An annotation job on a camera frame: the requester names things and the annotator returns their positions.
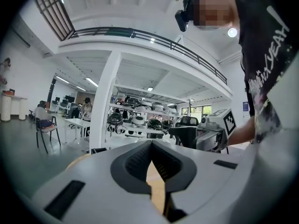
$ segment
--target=black slot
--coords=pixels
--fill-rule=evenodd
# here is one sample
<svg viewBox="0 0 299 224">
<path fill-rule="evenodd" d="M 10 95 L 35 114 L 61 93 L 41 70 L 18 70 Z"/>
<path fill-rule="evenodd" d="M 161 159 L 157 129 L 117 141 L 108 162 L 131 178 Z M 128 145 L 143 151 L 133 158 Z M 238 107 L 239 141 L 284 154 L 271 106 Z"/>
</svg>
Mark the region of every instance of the black slot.
<svg viewBox="0 0 299 224">
<path fill-rule="evenodd" d="M 230 169 L 235 169 L 238 166 L 238 164 L 236 164 L 236 163 L 226 162 L 223 160 L 216 160 L 214 162 L 214 164 L 225 167 L 225 168 L 230 168 Z"/>
<path fill-rule="evenodd" d="M 44 210 L 53 217 L 61 219 L 84 185 L 84 182 L 71 181 Z"/>
</svg>

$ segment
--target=window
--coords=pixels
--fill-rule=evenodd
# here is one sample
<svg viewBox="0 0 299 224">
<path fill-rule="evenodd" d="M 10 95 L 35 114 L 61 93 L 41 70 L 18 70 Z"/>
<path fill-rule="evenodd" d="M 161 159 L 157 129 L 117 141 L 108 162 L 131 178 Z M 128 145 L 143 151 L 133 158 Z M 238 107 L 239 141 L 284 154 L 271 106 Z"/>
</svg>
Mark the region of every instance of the window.
<svg viewBox="0 0 299 224">
<path fill-rule="evenodd" d="M 207 116 L 212 113 L 212 106 L 197 106 L 197 107 L 191 107 L 191 116 L 196 117 L 198 121 L 201 121 L 201 118 L 204 116 Z M 182 115 L 188 114 L 188 108 L 182 108 Z"/>
</svg>

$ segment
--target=computer monitor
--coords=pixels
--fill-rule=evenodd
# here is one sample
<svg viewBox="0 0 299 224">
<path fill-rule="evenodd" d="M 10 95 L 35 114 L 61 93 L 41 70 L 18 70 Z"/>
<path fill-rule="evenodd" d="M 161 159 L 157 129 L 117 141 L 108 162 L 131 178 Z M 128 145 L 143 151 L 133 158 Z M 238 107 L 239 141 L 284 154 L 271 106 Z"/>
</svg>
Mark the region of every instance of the computer monitor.
<svg viewBox="0 0 299 224">
<path fill-rule="evenodd" d="M 69 101 L 69 103 L 72 103 L 75 101 L 75 97 L 68 96 L 68 95 L 65 96 L 65 99 L 67 99 Z"/>
</svg>

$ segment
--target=chair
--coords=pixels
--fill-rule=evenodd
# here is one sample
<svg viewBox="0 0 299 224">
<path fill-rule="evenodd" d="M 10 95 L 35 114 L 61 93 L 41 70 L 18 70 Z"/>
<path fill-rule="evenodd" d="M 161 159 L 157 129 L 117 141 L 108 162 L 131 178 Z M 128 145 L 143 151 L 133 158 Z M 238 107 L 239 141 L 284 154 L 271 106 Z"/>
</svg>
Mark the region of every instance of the chair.
<svg viewBox="0 0 299 224">
<path fill-rule="evenodd" d="M 55 126 L 54 127 L 50 127 L 50 128 L 46 128 L 46 129 L 42 129 L 41 128 L 41 120 L 55 120 Z M 61 145 L 60 143 L 60 138 L 59 138 L 59 134 L 58 134 L 58 129 L 57 129 L 57 121 L 56 121 L 56 117 L 49 115 L 42 107 L 37 107 L 36 108 L 36 117 L 35 117 L 35 121 L 36 121 L 36 142 L 37 142 L 37 147 L 38 146 L 38 131 L 41 133 L 42 136 L 42 140 L 43 140 L 43 145 L 46 149 L 46 152 L 48 153 L 47 147 L 45 145 L 45 140 L 43 139 L 43 133 L 47 133 L 50 132 L 50 141 L 51 141 L 51 136 L 52 136 L 52 131 L 56 130 L 57 132 L 57 137 L 58 137 L 58 141 L 59 141 L 59 145 Z"/>
</svg>

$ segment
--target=floor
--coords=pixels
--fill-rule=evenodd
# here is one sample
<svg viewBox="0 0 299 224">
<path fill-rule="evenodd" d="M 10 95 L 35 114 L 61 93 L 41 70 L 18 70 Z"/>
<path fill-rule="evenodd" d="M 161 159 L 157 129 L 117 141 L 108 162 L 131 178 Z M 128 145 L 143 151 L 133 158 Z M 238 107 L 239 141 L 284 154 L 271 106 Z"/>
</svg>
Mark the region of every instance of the floor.
<svg viewBox="0 0 299 224">
<path fill-rule="evenodd" d="M 78 129 L 78 139 L 75 139 L 75 129 L 67 127 L 65 136 L 64 118 L 57 117 L 57 125 L 61 146 L 59 145 L 56 132 L 45 133 L 44 139 L 49 154 L 46 154 L 40 133 L 38 134 L 39 148 L 36 144 L 35 125 L 29 119 L 20 121 L 11 119 L 10 122 L 0 123 L 1 137 L 1 156 L 4 160 L 5 168 L 16 190 L 31 198 L 35 191 L 45 182 L 63 172 L 70 163 L 86 154 L 88 142 L 79 139 L 80 130 Z M 175 140 L 164 137 L 171 143 Z M 131 143 L 130 138 L 125 138 L 124 134 L 107 132 L 108 143 L 117 143 L 120 139 L 123 144 L 124 139 Z M 242 155 L 248 144 L 229 147 L 230 155 Z"/>
</svg>

